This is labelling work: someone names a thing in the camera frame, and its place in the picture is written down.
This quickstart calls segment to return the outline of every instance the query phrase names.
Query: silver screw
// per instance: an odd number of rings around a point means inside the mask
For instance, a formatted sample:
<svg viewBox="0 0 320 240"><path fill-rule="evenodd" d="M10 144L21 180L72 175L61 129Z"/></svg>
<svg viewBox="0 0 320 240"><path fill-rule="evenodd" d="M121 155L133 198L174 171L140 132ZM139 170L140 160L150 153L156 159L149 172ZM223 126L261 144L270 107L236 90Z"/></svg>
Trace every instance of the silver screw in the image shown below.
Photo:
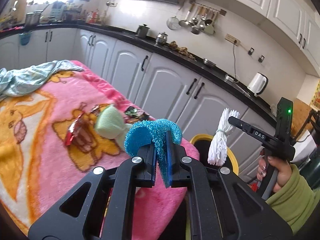
<svg viewBox="0 0 320 240"><path fill-rule="evenodd" d="M135 157L133 157L133 158L131 159L131 161L132 161L133 163L140 163L140 162L142 162L142 158L139 157L139 156L135 156Z"/></svg>
<svg viewBox="0 0 320 240"><path fill-rule="evenodd" d="M102 167L96 167L93 169L93 173L96 175L99 175L101 173L103 173L103 168Z"/></svg>
<svg viewBox="0 0 320 240"><path fill-rule="evenodd" d="M222 174L224 174L224 175L227 175L227 174L230 173L230 169L227 168L227 167L222 167L222 168L220 169L220 172L221 172Z"/></svg>
<svg viewBox="0 0 320 240"><path fill-rule="evenodd" d="M182 157L182 162L183 163L191 163L192 159L188 156Z"/></svg>

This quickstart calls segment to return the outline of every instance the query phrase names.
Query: person's arm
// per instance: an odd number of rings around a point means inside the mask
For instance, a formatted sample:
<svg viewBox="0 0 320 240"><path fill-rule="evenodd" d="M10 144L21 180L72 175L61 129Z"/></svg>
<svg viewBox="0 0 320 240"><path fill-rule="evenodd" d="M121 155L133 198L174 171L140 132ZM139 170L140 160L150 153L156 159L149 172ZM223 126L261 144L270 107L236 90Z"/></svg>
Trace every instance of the person's arm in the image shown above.
<svg viewBox="0 0 320 240"><path fill-rule="evenodd" d="M296 165L289 165L276 157L269 157L270 165L279 170L278 180L273 188L275 192L266 203L278 213L295 234L307 221L320 200L320 191L313 192L307 181L299 174ZM262 180L266 175L266 162L259 160L257 178Z"/></svg>

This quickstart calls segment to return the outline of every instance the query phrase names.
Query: white tiled wall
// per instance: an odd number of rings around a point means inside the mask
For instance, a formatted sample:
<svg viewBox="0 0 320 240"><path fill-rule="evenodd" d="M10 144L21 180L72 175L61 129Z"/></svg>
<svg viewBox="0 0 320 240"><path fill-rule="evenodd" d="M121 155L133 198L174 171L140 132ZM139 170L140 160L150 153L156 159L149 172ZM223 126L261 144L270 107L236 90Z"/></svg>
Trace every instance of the white tiled wall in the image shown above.
<svg viewBox="0 0 320 240"><path fill-rule="evenodd" d="M99 11L107 9L107 0L101 0ZM281 97L294 99L306 76L298 63L270 36L260 28L239 17L227 12L226 16L219 16L216 23L215 36L204 33L194 35L184 28L172 31L166 26L169 17L176 13L183 19L190 4L188 0L181 11L179 6L169 3L149 0L115 0L117 7L108 8L107 24L131 31L136 31L138 25L147 24L150 27L149 36L156 37L159 32L165 31L168 41L175 40L180 47L200 57L205 57L216 63L224 71L234 73L233 44L224 39L226 33L239 39L248 48L253 47L256 55L263 54L264 65L252 59L242 47L236 47L236 73L240 81L248 85L257 72L269 78L269 84L261 97L269 104L276 104ZM214 4L197 0L197 2L220 9Z"/></svg>

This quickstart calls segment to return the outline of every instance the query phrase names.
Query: green sleeve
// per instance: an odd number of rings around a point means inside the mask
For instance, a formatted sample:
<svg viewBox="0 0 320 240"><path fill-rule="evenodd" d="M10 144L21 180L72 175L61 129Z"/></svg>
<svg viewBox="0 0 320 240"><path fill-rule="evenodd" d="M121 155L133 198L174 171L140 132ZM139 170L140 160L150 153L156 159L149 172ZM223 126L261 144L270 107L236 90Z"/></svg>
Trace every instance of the green sleeve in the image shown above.
<svg viewBox="0 0 320 240"><path fill-rule="evenodd" d="M313 192L299 174L296 165L290 165L292 175L284 187L268 198L272 207L291 227L295 234L307 221L320 200L320 191Z"/></svg>

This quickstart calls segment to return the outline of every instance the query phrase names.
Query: human hand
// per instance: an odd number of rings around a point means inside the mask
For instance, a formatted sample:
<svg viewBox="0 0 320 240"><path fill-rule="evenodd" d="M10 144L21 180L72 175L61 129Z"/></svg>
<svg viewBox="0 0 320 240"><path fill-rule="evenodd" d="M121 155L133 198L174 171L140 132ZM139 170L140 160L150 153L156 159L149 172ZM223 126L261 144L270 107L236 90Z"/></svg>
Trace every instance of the human hand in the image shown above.
<svg viewBox="0 0 320 240"><path fill-rule="evenodd" d="M264 155L264 149L260 152L260 155ZM273 188L273 192L276 193L282 189L282 187L289 181L292 170L287 161L281 160L277 157L268 156L268 162L271 166L276 167L279 170L277 182ZM267 174L267 163L264 158L259 160L259 167L257 173L257 179L262 180Z"/></svg>

